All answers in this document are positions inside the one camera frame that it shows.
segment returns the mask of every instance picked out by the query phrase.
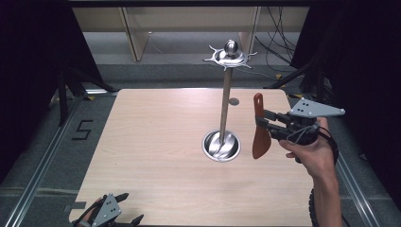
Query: human hand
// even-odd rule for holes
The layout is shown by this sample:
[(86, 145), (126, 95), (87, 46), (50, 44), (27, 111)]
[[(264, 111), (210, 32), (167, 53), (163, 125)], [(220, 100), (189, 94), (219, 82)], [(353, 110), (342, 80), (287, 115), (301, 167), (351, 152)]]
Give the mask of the human hand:
[[(326, 118), (318, 117), (318, 122), (322, 128), (328, 130)], [(325, 130), (320, 129), (320, 132), (330, 136)], [(301, 160), (313, 179), (335, 177), (333, 150), (325, 138), (318, 136), (315, 142), (306, 146), (292, 144), (287, 140), (280, 140), (279, 144), (284, 149), (291, 151), (286, 155), (288, 158), (298, 157)]]

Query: top knob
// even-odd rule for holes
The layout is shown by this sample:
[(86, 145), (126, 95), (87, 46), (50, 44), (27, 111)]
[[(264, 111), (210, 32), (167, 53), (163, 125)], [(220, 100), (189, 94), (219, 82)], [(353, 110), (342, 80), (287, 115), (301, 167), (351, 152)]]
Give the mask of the top knob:
[(224, 45), (224, 51), (227, 53), (229, 57), (234, 56), (237, 50), (238, 50), (238, 44), (233, 40), (227, 41), (227, 43)]

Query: metal stand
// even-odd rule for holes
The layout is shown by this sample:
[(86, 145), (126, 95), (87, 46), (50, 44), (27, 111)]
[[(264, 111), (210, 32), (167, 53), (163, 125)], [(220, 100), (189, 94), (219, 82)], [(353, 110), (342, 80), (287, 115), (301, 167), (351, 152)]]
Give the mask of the metal stand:
[(226, 131), (228, 104), (230, 99), (231, 78), (233, 68), (238, 66), (246, 66), (249, 56), (238, 51), (238, 44), (229, 40), (224, 49), (215, 49), (211, 59), (206, 61), (214, 61), (224, 67), (224, 87), (223, 98), (221, 104), (221, 119), (219, 131), (211, 131), (204, 138), (202, 148), (206, 156), (217, 162), (228, 162), (233, 160), (240, 151), (240, 142), (238, 137), (230, 131)]

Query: wrist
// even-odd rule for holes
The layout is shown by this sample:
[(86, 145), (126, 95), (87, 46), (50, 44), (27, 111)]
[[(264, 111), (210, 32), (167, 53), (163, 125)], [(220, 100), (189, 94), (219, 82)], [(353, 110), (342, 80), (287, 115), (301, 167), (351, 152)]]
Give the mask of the wrist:
[(339, 191), (339, 182), (335, 173), (313, 177), (313, 184), (324, 191)]

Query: aluminum rail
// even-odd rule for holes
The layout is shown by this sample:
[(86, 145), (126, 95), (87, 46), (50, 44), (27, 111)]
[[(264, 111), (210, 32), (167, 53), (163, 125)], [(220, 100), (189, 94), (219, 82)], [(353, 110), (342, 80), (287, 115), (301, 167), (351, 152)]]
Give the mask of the aluminum rail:
[(29, 183), (27, 184), (21, 198), (18, 200), (14, 208), (12, 209), (11, 213), (9, 214), (9, 218), (6, 221), (6, 227), (18, 227), (21, 225), (26, 212), (32, 203), (33, 199), (35, 198), (36, 191), (41, 184), (44, 175), (48, 168), (50, 167), (51, 162), (57, 150), (60, 146), (63, 136), (65, 135), (68, 126), (70, 125), (71, 119), (78, 108), (80, 102), (83, 100), (83, 96), (75, 97), (71, 106), (70, 106), (70, 114), (65, 120), (64, 124), (59, 126), (55, 135), (53, 136), (52, 141), (50, 142), (49, 147), (47, 148), (46, 152), (42, 160), (40, 161), (39, 165), (37, 166), (32, 178), (30, 179)]

